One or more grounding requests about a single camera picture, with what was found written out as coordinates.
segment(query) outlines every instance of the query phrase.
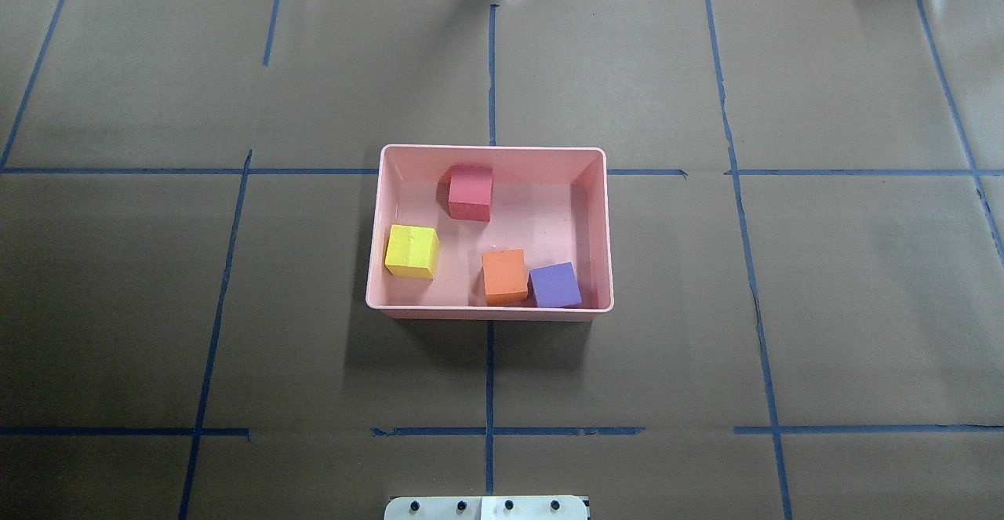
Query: gray table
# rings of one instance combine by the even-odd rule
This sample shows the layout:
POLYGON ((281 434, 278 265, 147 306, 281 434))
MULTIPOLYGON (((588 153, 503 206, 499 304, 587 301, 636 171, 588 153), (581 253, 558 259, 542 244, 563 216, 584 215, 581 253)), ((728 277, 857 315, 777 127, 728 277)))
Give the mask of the gray table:
POLYGON ((1004 509, 1004 0, 0 6, 0 515, 1004 509), (369 310, 391 142, 605 149, 614 311, 369 310))

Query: yellow cube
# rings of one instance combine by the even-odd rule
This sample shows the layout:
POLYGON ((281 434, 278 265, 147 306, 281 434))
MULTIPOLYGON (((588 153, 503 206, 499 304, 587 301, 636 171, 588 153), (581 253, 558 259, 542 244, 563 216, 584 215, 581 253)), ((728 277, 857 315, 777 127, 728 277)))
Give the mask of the yellow cube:
POLYGON ((421 226, 391 227, 384 265, 396 277, 432 279, 439 259, 439 236, 435 228, 421 226))

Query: cube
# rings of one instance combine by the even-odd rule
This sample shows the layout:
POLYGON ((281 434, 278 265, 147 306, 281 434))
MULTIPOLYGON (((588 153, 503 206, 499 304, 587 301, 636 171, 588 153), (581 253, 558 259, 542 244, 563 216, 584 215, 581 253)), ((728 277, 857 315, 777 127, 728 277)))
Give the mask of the cube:
POLYGON ((575 269, 570 263, 531 269, 530 288, 537 308, 578 308, 582 304, 575 269))
POLYGON ((393 224, 384 265, 396 277, 433 279, 439 260, 439 236, 435 228, 393 224))
POLYGON ((450 177, 450 217, 489 222, 492 213, 491 167, 454 166, 450 177))
POLYGON ((523 249, 488 252, 481 255, 481 263, 485 268, 485 299, 488 306, 513 304, 529 296, 523 249))

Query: white metal bracket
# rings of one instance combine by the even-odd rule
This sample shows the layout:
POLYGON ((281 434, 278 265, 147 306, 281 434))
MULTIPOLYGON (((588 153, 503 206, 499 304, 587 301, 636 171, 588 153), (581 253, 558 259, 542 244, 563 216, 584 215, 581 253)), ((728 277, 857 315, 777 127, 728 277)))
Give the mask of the white metal bracket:
POLYGON ((589 499, 572 495, 398 497, 384 520, 589 520, 589 499))

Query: pink plastic bin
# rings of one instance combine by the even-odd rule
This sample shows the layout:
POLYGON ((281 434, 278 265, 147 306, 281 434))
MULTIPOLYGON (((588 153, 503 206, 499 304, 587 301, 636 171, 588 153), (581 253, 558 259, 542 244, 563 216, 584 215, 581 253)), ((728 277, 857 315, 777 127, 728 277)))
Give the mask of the pink plastic bin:
POLYGON ((453 320, 592 320, 613 308, 606 156, 588 148, 387 146, 381 152, 366 304, 392 317, 453 320), (450 167, 491 167, 489 223, 448 212, 450 167), (436 278, 394 277, 384 267, 391 224, 436 228, 436 278), (481 254, 523 249, 527 269, 571 262, 580 308, 487 306, 481 254))

